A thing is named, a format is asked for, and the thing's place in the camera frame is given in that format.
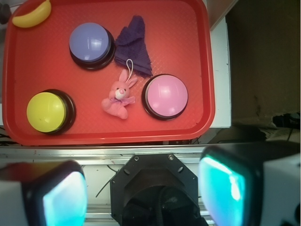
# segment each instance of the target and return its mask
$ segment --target white panel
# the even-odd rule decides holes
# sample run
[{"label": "white panel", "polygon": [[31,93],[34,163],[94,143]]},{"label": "white panel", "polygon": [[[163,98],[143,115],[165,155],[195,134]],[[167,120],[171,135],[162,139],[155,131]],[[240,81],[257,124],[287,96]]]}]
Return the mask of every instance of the white panel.
[{"label": "white panel", "polygon": [[228,34],[225,18],[211,31],[215,117],[211,128],[231,126],[231,89]]},{"label": "white panel", "polygon": [[264,163],[261,225],[297,225],[295,210],[300,205],[300,154]]},{"label": "white panel", "polygon": [[21,183],[0,180],[0,226],[27,226]]}]

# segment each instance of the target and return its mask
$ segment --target pink button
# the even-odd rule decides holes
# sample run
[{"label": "pink button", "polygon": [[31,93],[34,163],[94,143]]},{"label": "pink button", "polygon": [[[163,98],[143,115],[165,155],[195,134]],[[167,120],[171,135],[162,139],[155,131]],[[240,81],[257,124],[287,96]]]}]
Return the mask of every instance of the pink button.
[{"label": "pink button", "polygon": [[168,120],[179,116],[188,101],[184,83],[175,76],[163,74],[152,78],[143,89],[145,109],[155,118]]}]

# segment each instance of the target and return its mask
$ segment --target metal rail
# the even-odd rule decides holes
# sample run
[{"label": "metal rail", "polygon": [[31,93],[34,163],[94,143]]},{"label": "metal rail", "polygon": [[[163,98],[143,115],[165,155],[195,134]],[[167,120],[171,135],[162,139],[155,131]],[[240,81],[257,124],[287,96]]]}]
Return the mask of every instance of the metal rail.
[{"label": "metal rail", "polygon": [[0,164],[74,160],[80,165],[125,164],[134,154],[173,153],[184,164],[199,162],[207,145],[3,147]]}]

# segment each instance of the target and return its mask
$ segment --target bunny ear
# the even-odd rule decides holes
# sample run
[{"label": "bunny ear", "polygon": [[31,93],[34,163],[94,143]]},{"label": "bunny ear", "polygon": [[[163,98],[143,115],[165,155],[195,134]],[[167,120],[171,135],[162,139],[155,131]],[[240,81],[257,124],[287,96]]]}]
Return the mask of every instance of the bunny ear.
[{"label": "bunny ear", "polygon": [[119,81],[126,82],[127,81],[127,70],[123,69],[119,76]]},{"label": "bunny ear", "polygon": [[127,81],[127,85],[129,88],[131,88],[133,85],[136,84],[136,82],[138,81],[138,79],[135,77],[135,78],[132,78],[130,79],[129,81]]}]

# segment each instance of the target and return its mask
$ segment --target plush toy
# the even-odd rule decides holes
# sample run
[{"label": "plush toy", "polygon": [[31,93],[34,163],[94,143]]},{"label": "plush toy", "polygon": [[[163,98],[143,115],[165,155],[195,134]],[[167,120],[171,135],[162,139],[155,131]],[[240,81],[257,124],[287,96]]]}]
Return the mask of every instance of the plush toy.
[{"label": "plush toy", "polygon": [[102,108],[105,112],[121,119],[127,119],[125,106],[135,103],[135,97],[130,97],[130,88],[135,85],[138,79],[127,77],[127,70],[122,70],[119,81],[114,82],[112,85],[109,98],[105,98],[102,101]]}]

